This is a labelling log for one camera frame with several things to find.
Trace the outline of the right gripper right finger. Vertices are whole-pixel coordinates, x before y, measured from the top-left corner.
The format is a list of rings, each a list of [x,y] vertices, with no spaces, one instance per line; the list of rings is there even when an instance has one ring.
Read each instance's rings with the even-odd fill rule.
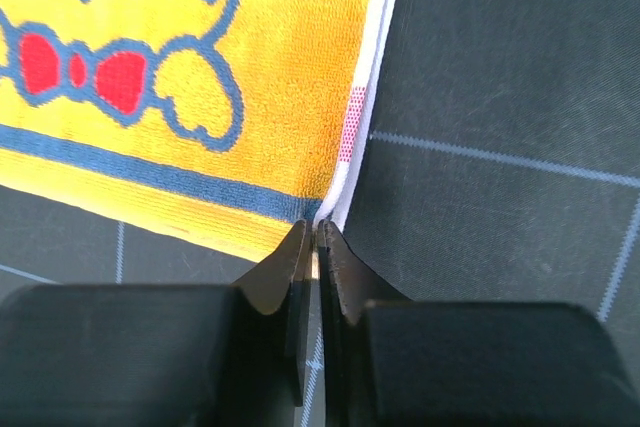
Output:
[[[567,303],[403,295],[317,230],[330,426],[635,426],[639,396],[605,328]]]

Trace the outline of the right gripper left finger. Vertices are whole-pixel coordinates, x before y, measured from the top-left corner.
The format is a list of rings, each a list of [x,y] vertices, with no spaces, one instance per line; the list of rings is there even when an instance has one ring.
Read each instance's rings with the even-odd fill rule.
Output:
[[[289,426],[312,228],[228,285],[39,285],[1,306],[5,426]]]

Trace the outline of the colourful patterned towel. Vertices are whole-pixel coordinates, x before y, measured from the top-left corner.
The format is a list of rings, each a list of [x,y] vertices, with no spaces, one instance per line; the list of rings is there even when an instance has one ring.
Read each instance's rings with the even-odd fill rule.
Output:
[[[1,0],[1,183],[247,260],[344,225],[395,0]]]

